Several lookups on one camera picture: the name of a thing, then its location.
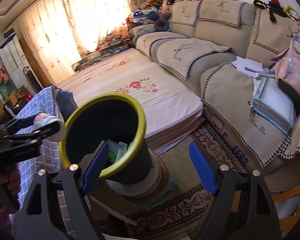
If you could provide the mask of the white red-label bottle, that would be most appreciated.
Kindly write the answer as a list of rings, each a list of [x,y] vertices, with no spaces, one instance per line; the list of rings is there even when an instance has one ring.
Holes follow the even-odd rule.
[[[61,142],[66,135],[65,123],[54,115],[40,113],[35,116],[33,124],[35,130],[50,142]]]

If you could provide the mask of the white milk carton box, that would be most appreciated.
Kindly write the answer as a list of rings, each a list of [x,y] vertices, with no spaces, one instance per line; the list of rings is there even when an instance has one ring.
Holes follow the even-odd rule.
[[[115,157],[115,162],[120,160],[125,153],[127,152],[128,145],[124,142],[119,142],[117,146],[117,151],[116,151],[116,157]]]

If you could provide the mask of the yellow-rimmed black trash bin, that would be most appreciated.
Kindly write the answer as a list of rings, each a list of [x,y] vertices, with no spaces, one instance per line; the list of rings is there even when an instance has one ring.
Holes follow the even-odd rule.
[[[59,143],[64,168],[78,164],[101,141],[111,140],[126,143],[128,149],[118,161],[102,170],[100,179],[136,184],[150,173],[146,117],[134,97],[122,93],[99,95],[78,107],[67,119],[65,128],[66,136]]]

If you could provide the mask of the red fire extinguisher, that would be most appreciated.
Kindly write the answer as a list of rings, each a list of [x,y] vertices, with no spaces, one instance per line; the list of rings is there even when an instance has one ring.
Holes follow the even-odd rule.
[[[26,100],[27,102],[29,102],[29,101],[33,98],[33,95],[30,94],[30,93],[26,93],[26,94],[24,94],[24,95],[22,96],[22,98],[23,98],[24,100]]]

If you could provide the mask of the black tower fan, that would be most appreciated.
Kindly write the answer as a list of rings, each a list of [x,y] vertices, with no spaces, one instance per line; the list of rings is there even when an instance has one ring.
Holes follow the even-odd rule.
[[[36,93],[39,93],[43,89],[43,87],[36,77],[35,73],[32,71],[32,68],[30,66],[26,66],[23,68],[23,72]]]

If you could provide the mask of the patterned red rug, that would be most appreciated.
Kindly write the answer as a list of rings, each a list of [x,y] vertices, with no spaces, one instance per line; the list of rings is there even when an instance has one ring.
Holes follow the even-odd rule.
[[[108,219],[106,211],[93,203],[91,211],[101,230],[109,235],[134,239],[186,237],[187,230],[196,227],[210,202],[189,157],[188,148],[192,141],[207,150],[219,163],[239,172],[247,172],[222,137],[205,121],[177,146],[160,155],[180,185],[180,190],[172,193],[161,205],[146,211],[112,191],[104,180],[98,182],[93,196],[137,223],[136,226],[127,224],[121,228]]]

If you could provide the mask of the clear document folder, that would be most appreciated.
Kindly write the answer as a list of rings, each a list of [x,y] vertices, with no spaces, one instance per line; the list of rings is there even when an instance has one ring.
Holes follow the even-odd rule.
[[[272,77],[254,79],[254,92],[250,107],[260,116],[288,134],[294,126],[294,103]]]

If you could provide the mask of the cream floral curtains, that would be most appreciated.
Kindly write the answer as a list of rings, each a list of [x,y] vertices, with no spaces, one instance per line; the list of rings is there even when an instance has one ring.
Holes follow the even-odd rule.
[[[13,22],[53,84],[74,74],[72,64],[108,34],[126,36],[124,21],[144,0],[36,0]]]

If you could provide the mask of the floral white mattress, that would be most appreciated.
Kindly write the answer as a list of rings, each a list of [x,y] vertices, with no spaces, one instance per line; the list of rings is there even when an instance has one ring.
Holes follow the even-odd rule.
[[[104,93],[134,97],[146,116],[147,146],[157,154],[174,147],[204,121],[199,97],[136,49],[93,64],[57,86],[72,92],[78,106]]]

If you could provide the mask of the cluttered glass low table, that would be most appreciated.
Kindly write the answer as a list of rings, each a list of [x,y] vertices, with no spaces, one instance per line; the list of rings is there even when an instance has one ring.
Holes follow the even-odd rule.
[[[71,67],[74,72],[80,72],[84,68],[108,59],[126,49],[129,49],[129,36],[107,35],[106,39],[92,52],[88,52],[86,57],[74,63]]]

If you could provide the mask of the white loose papers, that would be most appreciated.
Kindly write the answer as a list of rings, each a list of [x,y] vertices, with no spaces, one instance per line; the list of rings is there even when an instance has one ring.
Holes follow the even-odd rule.
[[[236,60],[232,61],[231,64],[237,69],[239,73],[252,78],[257,77],[260,72],[264,72],[264,68],[261,63],[239,56],[236,56]]]

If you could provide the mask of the pink school backpack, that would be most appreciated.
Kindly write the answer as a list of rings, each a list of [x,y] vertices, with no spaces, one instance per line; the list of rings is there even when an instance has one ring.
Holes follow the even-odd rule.
[[[272,61],[277,84],[300,109],[300,37],[295,35]]]

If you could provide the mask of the beige fabric sofa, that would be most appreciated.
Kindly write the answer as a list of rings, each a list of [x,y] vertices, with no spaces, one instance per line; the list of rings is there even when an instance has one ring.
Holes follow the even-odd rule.
[[[300,185],[300,112],[276,80],[300,25],[229,0],[177,2],[169,16],[166,30],[130,29],[134,47],[201,98],[204,118],[270,191]]]

